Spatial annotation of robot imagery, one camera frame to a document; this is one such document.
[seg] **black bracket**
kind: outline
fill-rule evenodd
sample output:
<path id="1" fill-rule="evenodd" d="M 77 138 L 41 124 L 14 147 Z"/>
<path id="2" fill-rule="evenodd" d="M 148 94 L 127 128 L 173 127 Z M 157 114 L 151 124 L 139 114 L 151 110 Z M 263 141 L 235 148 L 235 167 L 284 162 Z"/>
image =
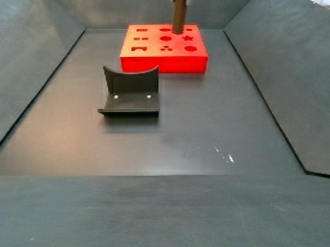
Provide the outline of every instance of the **black bracket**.
<path id="1" fill-rule="evenodd" d="M 103 115 L 159 114 L 159 67 L 139 73 L 123 73 L 103 67 L 108 98 Z"/>

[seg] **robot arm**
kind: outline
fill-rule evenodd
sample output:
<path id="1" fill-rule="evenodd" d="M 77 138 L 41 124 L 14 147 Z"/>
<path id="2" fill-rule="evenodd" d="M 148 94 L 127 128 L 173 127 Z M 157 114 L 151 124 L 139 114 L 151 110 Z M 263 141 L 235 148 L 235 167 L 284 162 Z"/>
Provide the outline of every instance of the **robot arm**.
<path id="1" fill-rule="evenodd" d="M 187 6 L 191 5 L 192 0 L 171 0 L 175 3 L 172 16 L 172 34 L 180 35 L 183 33 Z"/>

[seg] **gray surface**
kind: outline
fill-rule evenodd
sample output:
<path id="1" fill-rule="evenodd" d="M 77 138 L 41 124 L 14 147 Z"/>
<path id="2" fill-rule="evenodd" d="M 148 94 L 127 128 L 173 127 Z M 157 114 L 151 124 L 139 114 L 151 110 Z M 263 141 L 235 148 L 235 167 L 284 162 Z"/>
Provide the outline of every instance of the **gray surface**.
<path id="1" fill-rule="evenodd" d="M 201 34 L 207 72 L 160 75 L 160 116 L 104 119 L 101 68 L 120 69 L 125 30 L 88 31 L 0 148 L 0 174 L 302 174 L 223 32 Z"/>
<path id="2" fill-rule="evenodd" d="M 50 0 L 0 0 L 0 141 L 84 27 Z"/>
<path id="3" fill-rule="evenodd" d="M 327 247 L 327 178 L 1 178 L 6 247 Z"/>
<path id="4" fill-rule="evenodd" d="M 306 169 L 330 175 L 330 12 L 252 0 L 226 28 Z"/>
<path id="5" fill-rule="evenodd" d="M 127 28 L 128 24 L 171 23 L 168 0 L 57 0 L 88 28 Z M 224 28 L 250 0 L 193 0 L 187 22 Z"/>

